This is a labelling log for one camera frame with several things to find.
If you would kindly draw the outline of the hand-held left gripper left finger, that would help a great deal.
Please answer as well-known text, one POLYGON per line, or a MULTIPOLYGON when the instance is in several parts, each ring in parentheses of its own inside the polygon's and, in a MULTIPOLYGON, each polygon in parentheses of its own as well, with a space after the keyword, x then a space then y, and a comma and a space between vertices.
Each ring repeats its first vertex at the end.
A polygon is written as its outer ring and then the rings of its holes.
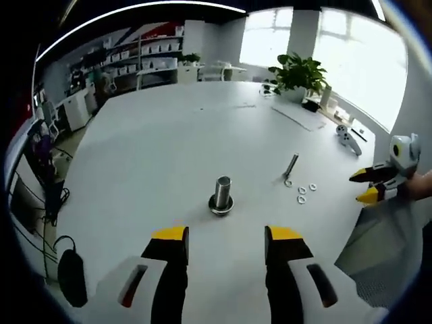
POLYGON ((152 233, 97 284, 97 323, 181 323, 188 287, 189 227, 152 233))

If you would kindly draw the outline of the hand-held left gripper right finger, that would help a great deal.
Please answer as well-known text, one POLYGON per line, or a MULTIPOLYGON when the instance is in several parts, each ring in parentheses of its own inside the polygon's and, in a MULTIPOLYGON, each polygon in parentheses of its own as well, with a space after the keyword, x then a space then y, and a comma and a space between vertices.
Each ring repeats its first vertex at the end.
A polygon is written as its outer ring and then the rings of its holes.
POLYGON ((265 285, 272 323, 381 323, 372 307, 333 263, 321 262, 289 227, 265 226, 265 285))

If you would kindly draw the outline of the person's right hand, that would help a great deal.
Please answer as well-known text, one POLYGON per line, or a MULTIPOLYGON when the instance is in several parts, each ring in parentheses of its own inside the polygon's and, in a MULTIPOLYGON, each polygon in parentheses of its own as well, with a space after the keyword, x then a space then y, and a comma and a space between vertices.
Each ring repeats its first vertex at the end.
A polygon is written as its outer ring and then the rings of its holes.
POLYGON ((412 200, 422 200, 431 197, 432 171, 421 175, 416 173, 406 182, 407 195, 412 200))

